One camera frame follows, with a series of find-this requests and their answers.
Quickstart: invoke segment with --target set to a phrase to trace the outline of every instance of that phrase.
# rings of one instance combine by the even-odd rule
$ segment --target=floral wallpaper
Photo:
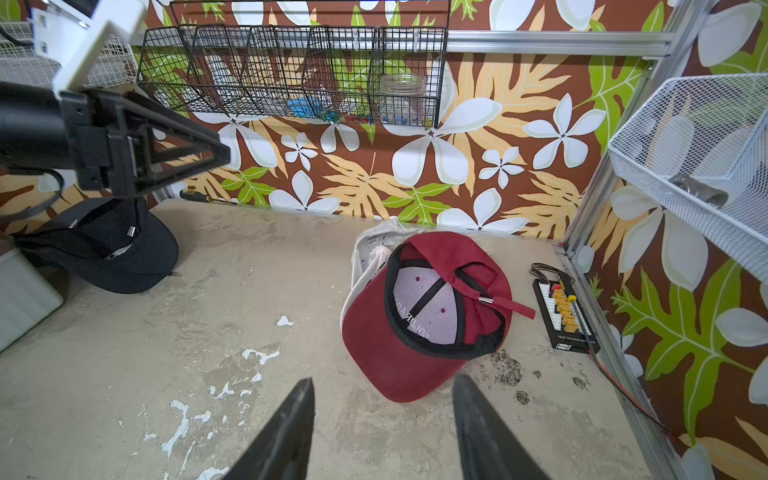
[[[767,54],[768,2],[723,0],[684,74]],[[690,478],[768,478],[768,284],[622,180],[578,257]]]
[[[432,25],[440,20],[429,10],[447,6],[393,0],[331,6],[253,3],[176,9],[185,22]],[[466,0],[453,2],[451,25],[659,31],[670,12],[663,2]],[[500,17],[505,20],[499,24],[489,20]],[[170,7],[151,0],[148,26],[169,25],[171,18]],[[291,52],[285,55],[290,64]],[[408,222],[559,239],[643,69],[639,58],[450,54],[439,123],[429,129],[184,112],[217,131],[232,154],[226,166],[174,188],[189,187],[259,207],[397,216]],[[0,212],[37,203],[47,195],[38,185],[43,181],[0,176]],[[93,194],[69,185],[65,200],[34,219],[12,223],[6,231],[34,229]]]

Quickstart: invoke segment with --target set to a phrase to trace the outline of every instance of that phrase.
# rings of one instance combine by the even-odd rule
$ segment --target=white plastic bag
[[[344,316],[352,302],[382,266],[386,265],[395,247],[406,238],[424,232],[426,230],[421,227],[407,227],[397,220],[397,217],[390,217],[386,222],[363,231],[357,237],[355,248],[352,250],[352,286],[341,309],[339,328],[344,324]]]

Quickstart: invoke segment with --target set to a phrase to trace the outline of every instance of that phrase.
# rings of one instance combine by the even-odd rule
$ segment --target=blue object
[[[314,118],[321,110],[320,100],[318,98],[295,98],[288,101],[288,107],[299,118]]]

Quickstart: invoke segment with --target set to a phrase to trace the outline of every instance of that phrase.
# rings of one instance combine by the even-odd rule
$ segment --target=wire shelf
[[[671,78],[608,150],[619,177],[768,281],[768,74]]]
[[[438,121],[447,15],[446,27],[153,28],[137,83],[178,111],[430,128]]]
[[[0,27],[16,40],[32,40],[31,25],[28,22],[2,22]],[[0,81],[50,87],[58,68],[56,61],[35,55],[32,46],[17,46],[0,37]],[[88,73],[85,84],[88,87],[108,88],[133,83],[136,76],[136,61],[131,47],[111,35]]]

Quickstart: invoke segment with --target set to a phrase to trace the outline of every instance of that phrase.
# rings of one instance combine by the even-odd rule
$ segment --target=white paint chip
[[[192,445],[190,445],[189,450],[187,450],[187,454],[184,456],[184,462],[181,464],[181,470],[179,472],[183,472],[187,468],[187,460],[190,458],[190,453],[192,453],[192,447],[194,447],[194,444],[197,440],[192,441]]]
[[[226,475],[227,472],[230,470],[229,467],[224,468],[206,468],[203,470],[203,473],[200,474],[199,477],[197,477],[197,480],[214,480],[214,477],[217,475]]]
[[[176,429],[176,433],[174,433],[174,436],[170,437],[167,442],[160,445],[160,450],[163,452],[166,452],[168,454],[168,458],[170,458],[170,453],[174,449],[174,445],[176,444],[176,441],[180,437],[186,437],[187,432],[190,430],[190,421],[187,418],[187,412],[189,411],[190,407],[188,405],[184,405],[182,402],[179,402],[178,400],[174,400],[170,403],[170,407],[172,409],[181,410],[181,423],[179,424],[179,427]]]
[[[210,410],[206,410],[203,414],[195,415],[192,419],[200,420],[202,423],[208,422],[210,420]]]
[[[251,353],[254,353],[259,357],[259,365],[264,365],[267,360],[273,359],[276,356],[278,356],[280,354],[280,351],[277,350],[276,352],[272,352],[269,355],[267,355],[266,353],[262,353],[254,349],[245,349],[243,351],[243,358],[248,360],[248,357],[250,356]]]
[[[149,433],[149,423],[147,423],[147,409],[146,409],[146,407],[144,408],[144,410],[141,411],[141,413],[144,413],[144,442],[146,442],[147,440],[156,439],[157,438],[157,433]]]
[[[280,317],[279,320],[277,320],[277,326],[291,326],[296,322],[289,322],[288,317],[283,315]]]
[[[227,382],[224,384],[224,387],[221,389],[221,393],[219,395],[214,397],[214,400],[218,400],[223,398],[225,395],[234,395],[235,391],[230,390],[230,383]]]

